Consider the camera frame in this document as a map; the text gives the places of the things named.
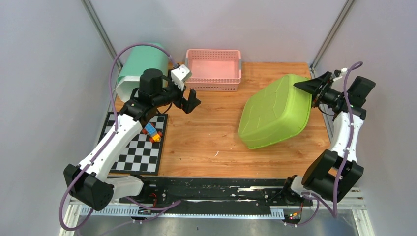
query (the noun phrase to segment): gray wall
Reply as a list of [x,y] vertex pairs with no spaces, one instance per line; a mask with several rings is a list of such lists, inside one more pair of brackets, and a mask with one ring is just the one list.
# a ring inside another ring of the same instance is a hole
[[0,7],[0,235],[57,235],[62,172],[94,146],[111,59],[77,0]]
[[352,74],[376,82],[365,108],[357,157],[359,183],[376,235],[415,235],[417,198],[417,2],[358,0],[318,71],[363,67]]
[[91,0],[116,51],[160,42],[238,49],[245,61],[312,62],[345,0]]

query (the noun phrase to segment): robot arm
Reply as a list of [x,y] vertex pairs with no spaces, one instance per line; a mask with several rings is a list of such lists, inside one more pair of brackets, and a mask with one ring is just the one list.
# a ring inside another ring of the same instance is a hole
[[354,134],[347,162],[342,169],[337,189],[337,202],[350,191],[363,174],[363,167],[357,164],[356,143],[359,130],[366,118],[366,110],[362,105],[366,96],[375,87],[375,83],[364,77],[356,77],[348,89],[348,99],[353,110],[353,121],[349,119],[348,107],[342,92],[331,89],[332,83],[341,78],[346,70],[326,72],[324,75],[306,82],[295,83],[294,86],[312,94],[312,107],[327,104],[334,111],[334,135],[330,149],[326,149],[305,172],[304,176],[287,178],[283,189],[283,197],[287,202],[302,202],[302,192],[314,192],[325,200],[333,201],[335,176],[329,170],[339,169],[348,144],[351,125]]
[[[139,195],[143,187],[140,179],[134,176],[107,178],[107,175],[121,151],[156,115],[158,107],[173,103],[188,114],[201,103],[193,89],[188,100],[183,97],[186,89],[184,82],[190,76],[190,70],[184,65],[171,70],[168,77],[157,69],[145,70],[140,78],[139,88],[133,90],[130,100],[120,110],[117,132],[113,125],[84,160],[77,166],[69,164],[65,168],[64,177],[69,186],[81,169],[90,164],[75,183],[70,195],[97,211],[102,210],[113,199]],[[168,81],[167,87],[162,88],[162,80]],[[91,163],[91,157],[102,148],[104,149],[96,160]]]

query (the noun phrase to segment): wooden table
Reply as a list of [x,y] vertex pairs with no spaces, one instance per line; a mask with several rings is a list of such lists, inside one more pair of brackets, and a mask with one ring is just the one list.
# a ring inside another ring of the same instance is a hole
[[[249,97],[288,73],[310,77],[306,63],[247,62],[243,63],[237,92],[197,91],[201,105],[187,115],[173,106],[168,112],[159,176],[286,178],[303,175],[330,145],[318,109],[311,110],[309,122],[299,135],[275,145],[249,150],[238,136],[240,116]],[[118,100],[117,109],[122,106]]]

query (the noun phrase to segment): teal plastic container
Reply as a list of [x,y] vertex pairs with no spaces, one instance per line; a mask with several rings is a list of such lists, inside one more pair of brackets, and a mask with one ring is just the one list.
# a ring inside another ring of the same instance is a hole
[[[164,48],[159,43],[151,43]],[[155,68],[167,76],[168,57],[157,48],[137,46],[132,49],[118,77],[116,92],[121,101],[129,100],[132,90],[139,87],[140,76],[146,69]]]
[[288,74],[246,102],[238,135],[249,149],[262,148],[299,134],[307,125],[311,95],[294,87],[308,78]]

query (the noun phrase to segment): pink plastic basket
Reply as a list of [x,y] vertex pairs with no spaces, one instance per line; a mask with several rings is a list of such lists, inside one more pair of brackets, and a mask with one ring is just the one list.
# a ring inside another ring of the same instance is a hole
[[242,78],[238,50],[189,49],[185,65],[193,75],[187,86],[205,91],[237,91]]

